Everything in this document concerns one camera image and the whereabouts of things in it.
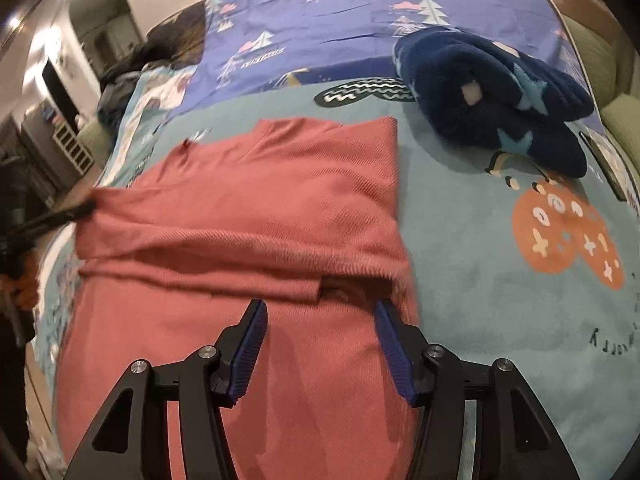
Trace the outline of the person's left hand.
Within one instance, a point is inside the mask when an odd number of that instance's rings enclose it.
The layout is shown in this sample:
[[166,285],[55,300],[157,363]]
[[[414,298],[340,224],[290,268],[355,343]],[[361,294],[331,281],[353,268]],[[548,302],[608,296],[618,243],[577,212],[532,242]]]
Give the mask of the person's left hand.
[[17,280],[1,275],[1,291],[10,295],[17,309],[31,311],[39,301],[38,260],[34,252],[22,258],[23,273]]

